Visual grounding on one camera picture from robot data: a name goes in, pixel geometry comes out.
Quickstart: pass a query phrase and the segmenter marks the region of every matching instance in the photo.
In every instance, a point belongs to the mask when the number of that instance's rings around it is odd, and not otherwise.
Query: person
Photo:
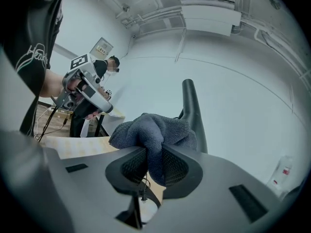
[[[108,60],[96,60],[94,62],[94,67],[97,75],[102,78],[104,77],[104,74],[107,71],[110,72],[119,72],[119,65],[120,61],[117,57],[111,56]],[[109,94],[105,92],[105,99],[110,100]],[[81,130],[84,124],[84,118],[81,118],[80,116],[76,115],[73,113],[72,118],[71,118],[71,125],[70,125],[70,132],[69,136],[70,137],[80,137]]]
[[[33,136],[39,97],[57,97],[63,89],[63,77],[50,70],[52,50],[63,19],[62,0],[12,1],[3,10],[5,21],[0,43],[13,68],[35,95],[20,127],[23,134]],[[71,82],[68,89],[74,90],[79,82]]]

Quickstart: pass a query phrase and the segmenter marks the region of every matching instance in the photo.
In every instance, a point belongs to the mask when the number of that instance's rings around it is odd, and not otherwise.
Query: microfiber cloth
[[[196,150],[193,130],[186,120],[144,113],[134,121],[120,124],[109,140],[110,145],[123,149],[144,146],[147,149],[148,170],[151,178],[165,186],[162,168],[162,143]]]

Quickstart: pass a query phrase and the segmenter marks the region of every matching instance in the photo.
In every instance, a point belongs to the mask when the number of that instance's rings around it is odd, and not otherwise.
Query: white wall
[[[138,39],[107,85],[126,121],[142,113],[177,117],[184,79],[193,79],[208,151],[266,183],[282,155],[294,157],[288,185],[299,185],[311,159],[310,98],[295,73],[268,48],[239,36],[180,31]],[[295,99],[291,98],[291,86]]]
[[[77,55],[90,52],[100,37],[113,50],[110,55],[122,58],[128,50],[130,32],[115,19],[115,15],[97,0],[63,0],[63,21],[56,43]],[[51,70],[64,75],[70,69],[70,60],[53,51]],[[40,98],[51,103],[51,99]]]

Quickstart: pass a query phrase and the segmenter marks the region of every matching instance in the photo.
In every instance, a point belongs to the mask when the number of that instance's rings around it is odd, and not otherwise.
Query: black hair
[[[119,67],[120,65],[120,61],[117,57],[115,57],[114,55],[110,57],[110,59],[113,59],[116,62],[117,67]]]

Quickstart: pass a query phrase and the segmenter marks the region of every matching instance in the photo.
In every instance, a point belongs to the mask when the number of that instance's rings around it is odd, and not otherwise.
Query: black slot
[[[247,215],[250,222],[255,222],[268,212],[268,210],[263,207],[263,205],[244,185],[232,186],[229,190]]]
[[[85,164],[78,164],[78,165],[74,165],[74,166],[68,166],[66,167],[66,170],[68,173],[72,173],[75,171],[79,171],[81,169],[87,168],[88,166]]]

